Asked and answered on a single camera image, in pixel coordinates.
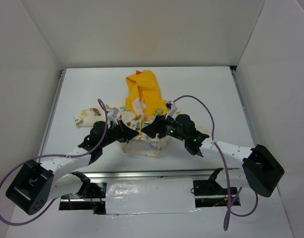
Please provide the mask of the cream printed hooded kids jacket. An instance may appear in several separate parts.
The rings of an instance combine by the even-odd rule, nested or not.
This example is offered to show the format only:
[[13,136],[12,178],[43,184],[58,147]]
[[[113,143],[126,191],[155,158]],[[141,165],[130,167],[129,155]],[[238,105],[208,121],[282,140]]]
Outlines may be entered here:
[[[77,127],[90,127],[92,129],[98,121],[116,123],[118,120],[122,120],[129,128],[139,132],[139,135],[130,140],[129,143],[118,142],[122,151],[126,154],[158,157],[173,137],[150,138],[142,133],[142,129],[151,124],[156,116],[167,114],[165,106],[167,101],[161,98],[156,76],[150,70],[137,71],[129,75],[126,78],[126,84],[128,96],[124,101],[108,105],[99,100],[98,106],[86,108],[76,115],[74,117],[75,124]],[[117,119],[109,117],[112,108],[119,109]],[[177,109],[171,118],[175,119],[181,114]]]

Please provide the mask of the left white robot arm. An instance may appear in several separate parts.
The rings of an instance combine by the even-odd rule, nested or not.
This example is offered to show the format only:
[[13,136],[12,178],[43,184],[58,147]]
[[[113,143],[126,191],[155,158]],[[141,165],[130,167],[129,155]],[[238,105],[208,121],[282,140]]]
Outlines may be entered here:
[[103,148],[114,142],[129,142],[139,134],[118,120],[98,121],[82,143],[66,155],[46,155],[46,160],[24,163],[5,195],[26,214],[39,212],[46,202],[67,193],[84,198],[90,194],[90,179],[79,172],[95,162]]

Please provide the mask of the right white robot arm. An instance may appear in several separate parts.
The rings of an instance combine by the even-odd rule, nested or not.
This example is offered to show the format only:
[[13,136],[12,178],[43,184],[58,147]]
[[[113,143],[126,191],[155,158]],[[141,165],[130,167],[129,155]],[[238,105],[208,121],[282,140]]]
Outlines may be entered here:
[[183,141],[185,149],[193,156],[224,158],[226,163],[243,169],[248,187],[263,197],[272,195],[285,173],[265,146],[258,144],[250,148],[214,141],[209,135],[198,131],[195,123],[186,114],[178,115],[175,119],[157,116],[150,125],[142,129],[142,133],[150,138],[170,136]]

